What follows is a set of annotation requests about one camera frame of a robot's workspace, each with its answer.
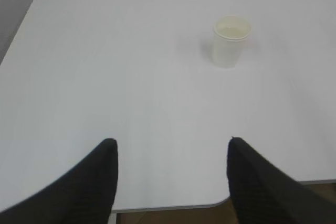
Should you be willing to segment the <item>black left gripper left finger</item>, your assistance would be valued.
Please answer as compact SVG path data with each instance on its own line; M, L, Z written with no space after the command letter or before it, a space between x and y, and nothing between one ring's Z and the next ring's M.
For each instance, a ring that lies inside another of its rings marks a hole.
M118 145L107 138L55 182L1 212L1 223L108 223L118 183Z

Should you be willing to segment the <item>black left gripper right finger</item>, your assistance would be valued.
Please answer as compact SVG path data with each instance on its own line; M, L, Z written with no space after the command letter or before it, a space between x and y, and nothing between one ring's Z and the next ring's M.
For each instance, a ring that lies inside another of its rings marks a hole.
M335 223L335 204L283 173L242 138L228 143L227 178L239 223Z

